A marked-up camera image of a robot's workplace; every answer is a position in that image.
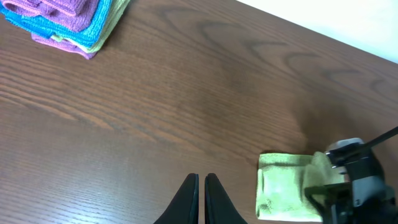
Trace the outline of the green microfiber cloth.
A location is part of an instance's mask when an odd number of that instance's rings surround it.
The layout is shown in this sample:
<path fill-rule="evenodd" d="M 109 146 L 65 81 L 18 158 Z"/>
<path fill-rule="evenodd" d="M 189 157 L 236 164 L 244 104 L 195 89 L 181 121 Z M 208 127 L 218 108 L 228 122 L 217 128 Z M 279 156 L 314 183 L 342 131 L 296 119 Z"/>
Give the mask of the green microfiber cloth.
<path fill-rule="evenodd" d="M 344 175 L 322 152 L 314 155 L 265 153 L 259 156 L 256 216 L 260 220 L 321 222 L 304 189 L 339 184 Z"/>

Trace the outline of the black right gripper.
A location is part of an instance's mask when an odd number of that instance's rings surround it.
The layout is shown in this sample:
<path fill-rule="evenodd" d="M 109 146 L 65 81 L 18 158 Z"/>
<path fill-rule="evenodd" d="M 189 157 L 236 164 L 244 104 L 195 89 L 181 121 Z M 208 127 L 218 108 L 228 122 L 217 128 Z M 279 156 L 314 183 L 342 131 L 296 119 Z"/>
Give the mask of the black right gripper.
<path fill-rule="evenodd" d="M 305 189 L 305 196 L 323 223 L 397 223 L 394 189 L 372 151 L 367 158 L 343 166 L 349 182 Z"/>

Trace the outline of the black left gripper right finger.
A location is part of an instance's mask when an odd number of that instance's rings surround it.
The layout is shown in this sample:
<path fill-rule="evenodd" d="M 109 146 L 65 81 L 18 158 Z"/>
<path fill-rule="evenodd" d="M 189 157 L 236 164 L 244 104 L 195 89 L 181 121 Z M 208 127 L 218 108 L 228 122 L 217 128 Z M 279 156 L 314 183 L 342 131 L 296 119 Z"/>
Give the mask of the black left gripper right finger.
<path fill-rule="evenodd" d="M 205 178 L 205 223 L 247 224 L 214 173 Z"/>

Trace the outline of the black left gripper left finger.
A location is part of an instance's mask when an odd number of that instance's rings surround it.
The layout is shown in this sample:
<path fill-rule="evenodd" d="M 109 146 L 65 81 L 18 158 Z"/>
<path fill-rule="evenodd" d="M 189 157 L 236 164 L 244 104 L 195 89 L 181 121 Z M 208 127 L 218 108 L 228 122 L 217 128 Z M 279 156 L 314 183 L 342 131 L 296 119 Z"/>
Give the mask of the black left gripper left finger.
<path fill-rule="evenodd" d="M 154 224 L 198 223 L 199 176 L 188 174 L 179 190 Z"/>

